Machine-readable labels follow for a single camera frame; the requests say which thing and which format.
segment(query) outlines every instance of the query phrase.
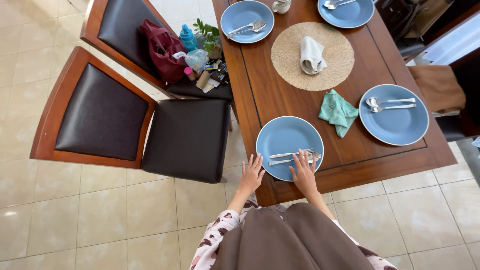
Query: person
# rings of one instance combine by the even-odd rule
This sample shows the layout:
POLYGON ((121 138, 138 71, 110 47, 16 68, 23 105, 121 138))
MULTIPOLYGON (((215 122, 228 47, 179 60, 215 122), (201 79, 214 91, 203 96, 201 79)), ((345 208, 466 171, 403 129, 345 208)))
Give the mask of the person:
POLYGON ((263 157, 243 162, 232 202, 207 226, 190 270, 396 270, 360 246, 335 220, 315 183, 316 159, 293 155, 293 182, 308 201, 262 208, 255 190, 262 183, 263 157))

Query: woman's right hand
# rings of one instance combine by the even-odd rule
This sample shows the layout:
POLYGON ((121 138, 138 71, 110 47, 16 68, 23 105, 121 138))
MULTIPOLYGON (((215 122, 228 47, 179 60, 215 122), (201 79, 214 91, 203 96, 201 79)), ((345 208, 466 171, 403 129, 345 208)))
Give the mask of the woman's right hand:
POLYGON ((307 200, 313 196, 317 196, 318 190, 314 174, 317 165, 317 158, 313 158, 312 167, 310 167, 308 164, 307 151, 303 154, 299 149, 299 157, 297 158, 297 155, 293 154, 293 159, 297 166, 297 173, 295 173, 295 169, 292 166, 288 167, 292 174, 293 182, 297 185, 307 200))

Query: mug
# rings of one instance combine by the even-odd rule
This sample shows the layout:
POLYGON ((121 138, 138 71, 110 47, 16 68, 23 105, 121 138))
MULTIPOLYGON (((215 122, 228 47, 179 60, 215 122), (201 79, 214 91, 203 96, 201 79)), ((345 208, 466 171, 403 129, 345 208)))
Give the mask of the mug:
POLYGON ((284 14, 290 9, 292 0, 276 0, 273 3, 272 10, 279 14, 284 14))

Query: wooden table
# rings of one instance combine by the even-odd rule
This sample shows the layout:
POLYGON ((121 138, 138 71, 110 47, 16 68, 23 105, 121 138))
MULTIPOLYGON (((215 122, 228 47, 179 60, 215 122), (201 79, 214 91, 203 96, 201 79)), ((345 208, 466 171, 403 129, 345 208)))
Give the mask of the wooden table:
MULTIPOLYGON (((274 2, 259 1, 269 7, 274 2)), ((213 0, 213 3, 221 29, 220 18, 229 2, 213 0)), ((425 137, 409 146, 395 147, 375 139, 359 118, 345 138, 339 138, 333 125, 318 118, 324 92, 293 87, 278 75, 272 64, 271 48, 276 37, 289 26, 303 22, 326 23, 317 11, 317 0, 293 0, 286 14, 275 13, 273 31, 259 42, 240 44, 221 34, 248 155, 256 152, 255 143, 262 126, 274 118, 290 115, 311 123, 324 141, 324 160, 315 174, 321 193, 456 164, 433 117, 430 117, 425 137)), ((362 95, 381 84, 403 86, 423 100, 377 11, 362 27, 338 30, 355 51, 355 65, 350 76, 334 87, 345 100, 358 107, 362 95)), ((261 206, 304 197, 293 183, 276 180, 268 174, 256 193, 261 206)))

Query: mint green cloth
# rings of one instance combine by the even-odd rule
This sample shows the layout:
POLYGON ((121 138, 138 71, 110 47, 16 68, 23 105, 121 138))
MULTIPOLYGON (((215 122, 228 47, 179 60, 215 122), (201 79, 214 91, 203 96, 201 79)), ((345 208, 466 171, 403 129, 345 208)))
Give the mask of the mint green cloth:
POLYGON ((335 90, 326 93, 318 118, 335 125, 336 133, 340 138, 345 137, 347 131, 358 117, 359 109, 346 102, 335 90))

